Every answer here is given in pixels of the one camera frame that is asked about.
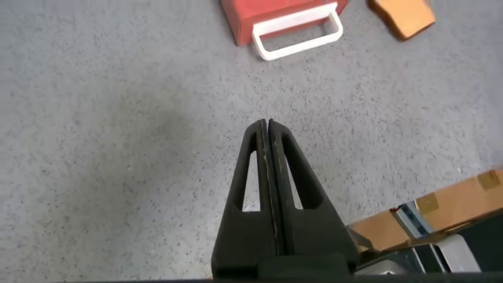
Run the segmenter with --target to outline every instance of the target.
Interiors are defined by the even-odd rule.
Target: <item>white handle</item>
[[[251,36],[253,38],[255,46],[257,47],[257,50],[259,51],[260,57],[262,57],[264,60],[270,61],[337,41],[343,34],[343,25],[340,23],[336,8],[337,3],[334,2],[254,24]],[[260,35],[266,35],[271,32],[281,31],[286,28],[295,27],[300,24],[324,19],[326,17],[330,19],[330,22],[332,23],[334,28],[337,29],[335,33],[325,35],[317,39],[311,39],[306,42],[297,43],[295,45],[287,46],[275,51],[267,51],[262,44],[262,40],[260,39]]]

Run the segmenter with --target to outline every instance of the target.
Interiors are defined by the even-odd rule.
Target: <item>red toy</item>
[[[346,4],[347,0],[222,0],[237,44],[246,45],[254,41],[265,60],[273,60],[339,39],[343,28],[337,14],[342,12]],[[261,37],[274,37],[322,24],[327,19],[337,27],[336,33],[272,52],[263,49]]]

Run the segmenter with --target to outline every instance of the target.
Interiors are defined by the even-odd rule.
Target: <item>floor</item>
[[[503,164],[503,2],[432,5],[397,42],[351,1],[338,42],[265,62],[217,1],[0,2],[0,280],[211,276],[260,118],[345,223]]]

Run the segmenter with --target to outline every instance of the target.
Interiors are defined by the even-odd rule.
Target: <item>red box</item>
[[[236,43],[246,45],[252,41],[253,24],[333,2],[337,2],[338,14],[347,4],[347,0],[222,0],[222,7],[226,12]],[[325,21],[326,19],[316,20],[276,31],[263,37],[274,37],[301,28],[323,24]]]

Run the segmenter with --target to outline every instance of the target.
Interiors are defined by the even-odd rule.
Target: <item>brown cardboard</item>
[[[501,180],[503,170],[488,171],[420,197],[416,203],[433,230],[444,230],[503,208]],[[351,228],[370,239],[378,250],[409,242],[407,234],[389,211],[358,221]]]
[[[378,250],[401,244],[409,239],[389,211],[358,221],[351,225],[351,229],[370,239],[374,248]]]
[[[491,186],[484,189],[479,180],[503,178],[503,170],[489,171],[478,177],[469,178],[456,185],[435,192],[439,209],[424,214],[424,218],[434,230],[441,230],[466,219],[472,219],[489,211],[503,207],[503,186]]]

